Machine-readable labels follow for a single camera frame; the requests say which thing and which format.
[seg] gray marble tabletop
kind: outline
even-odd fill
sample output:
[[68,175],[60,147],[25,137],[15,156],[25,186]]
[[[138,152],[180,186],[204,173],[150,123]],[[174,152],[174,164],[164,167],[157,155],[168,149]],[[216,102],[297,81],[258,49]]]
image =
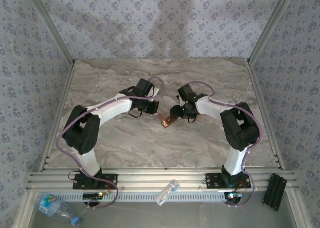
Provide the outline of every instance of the gray marble tabletop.
[[[152,76],[158,76],[166,83],[166,93],[159,100],[159,113],[165,115],[179,102],[177,90],[196,80],[210,84],[215,89],[215,99],[248,103],[263,126],[264,139],[252,150],[247,165],[275,165],[243,59],[77,61],[58,133],[76,105],[90,106],[106,101],[120,90],[136,85],[140,78]],[[210,94],[210,90],[201,84],[192,88],[198,94]],[[65,140],[60,144],[63,149],[72,151]],[[165,129],[157,115],[143,114],[136,119],[121,114],[101,126],[95,152],[102,167],[216,167],[226,161],[229,147],[221,119],[202,115],[192,124],[179,119]],[[55,146],[47,161],[47,167],[76,167],[75,162]]]

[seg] bottle label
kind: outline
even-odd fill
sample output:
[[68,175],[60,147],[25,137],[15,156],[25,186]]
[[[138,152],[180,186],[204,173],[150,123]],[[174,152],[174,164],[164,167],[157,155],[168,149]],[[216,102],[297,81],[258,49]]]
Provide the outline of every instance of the bottle label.
[[39,211],[41,211],[44,214],[47,214],[50,210],[50,207],[54,201],[57,200],[57,197],[54,195],[48,195],[40,202],[39,205]]

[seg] blue patterned wall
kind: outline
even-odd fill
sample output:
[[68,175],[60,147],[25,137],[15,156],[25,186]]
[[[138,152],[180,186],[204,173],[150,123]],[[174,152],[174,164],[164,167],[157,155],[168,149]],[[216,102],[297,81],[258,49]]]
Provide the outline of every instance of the blue patterned wall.
[[70,66],[30,0],[0,2],[0,228],[38,168]]
[[74,59],[248,57],[278,0],[43,0]]
[[292,0],[254,68],[286,163],[320,227],[320,0]]

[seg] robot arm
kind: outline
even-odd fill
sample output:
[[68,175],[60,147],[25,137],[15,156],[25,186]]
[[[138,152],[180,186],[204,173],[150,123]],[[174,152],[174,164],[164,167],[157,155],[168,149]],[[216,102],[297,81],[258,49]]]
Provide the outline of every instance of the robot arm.
[[[196,118],[198,114],[206,114],[222,119],[226,139],[230,143],[230,151],[226,163],[222,166],[222,177],[228,186],[237,185],[243,175],[242,161],[249,146],[257,142],[259,129],[254,120],[246,113],[236,109],[217,105],[209,101],[206,94],[197,95],[189,85],[178,90],[179,97],[185,102],[183,106],[174,106],[170,111],[173,119]],[[249,106],[241,102],[237,104],[252,114]]]
[[78,105],[73,109],[65,126],[68,126],[75,118],[84,112],[96,109],[96,111],[87,114],[77,123],[71,126],[70,129],[63,135],[66,143],[77,151],[78,160],[80,161],[82,167],[91,176],[96,176],[96,174],[101,171],[101,167],[97,162],[94,150],[94,146],[98,140],[100,126],[102,126],[111,118],[119,114],[129,112],[135,108],[137,108],[141,113],[145,112],[149,114],[155,114],[159,107],[159,102],[153,101],[153,99],[142,100],[135,98],[119,98],[124,96],[156,96],[158,91],[159,90],[155,89],[155,86],[152,83],[141,79],[137,86],[120,91],[119,94],[108,101],[87,108]]

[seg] transparent plastic object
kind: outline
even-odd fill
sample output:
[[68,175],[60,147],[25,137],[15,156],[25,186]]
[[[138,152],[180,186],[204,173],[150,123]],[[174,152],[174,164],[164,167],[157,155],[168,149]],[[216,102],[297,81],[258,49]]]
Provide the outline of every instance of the transparent plastic object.
[[159,206],[162,206],[172,194],[180,188],[180,183],[174,179],[172,180],[157,196],[155,199]]
[[64,201],[49,193],[41,193],[36,199],[34,207],[47,217],[61,223],[70,223],[73,226],[80,224],[80,217],[75,216],[71,207]]

